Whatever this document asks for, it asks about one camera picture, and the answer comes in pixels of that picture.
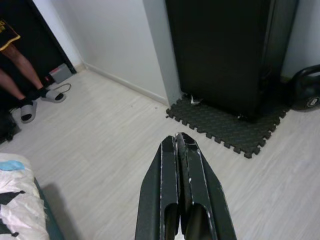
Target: black wardrobe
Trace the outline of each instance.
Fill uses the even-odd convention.
[[[181,90],[250,115],[279,79],[298,0],[166,0]]]

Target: black kettlebell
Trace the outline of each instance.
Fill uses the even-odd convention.
[[[294,110],[312,109],[320,104],[320,64],[298,71],[285,85],[286,102]]]

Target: black shorts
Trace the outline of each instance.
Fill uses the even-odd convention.
[[[3,18],[0,18],[0,51],[19,38],[20,35]]]

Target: human leg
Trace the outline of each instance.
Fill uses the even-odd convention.
[[[8,57],[14,65],[19,69],[23,76],[28,79],[36,89],[40,90],[44,86],[41,83],[34,67],[28,59],[21,54],[21,52],[12,43],[1,51],[3,55]]]
[[[16,97],[18,100],[23,100],[26,96],[19,90],[13,79],[0,69],[0,87]]]

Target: light wood laminate floor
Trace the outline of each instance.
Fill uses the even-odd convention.
[[[320,110],[290,111],[252,159],[166,118],[166,106],[90,71],[66,101],[38,100],[0,151],[27,157],[66,240],[132,240],[139,191],[160,142],[197,140],[239,240],[320,239]],[[14,116],[19,119],[19,111]]]

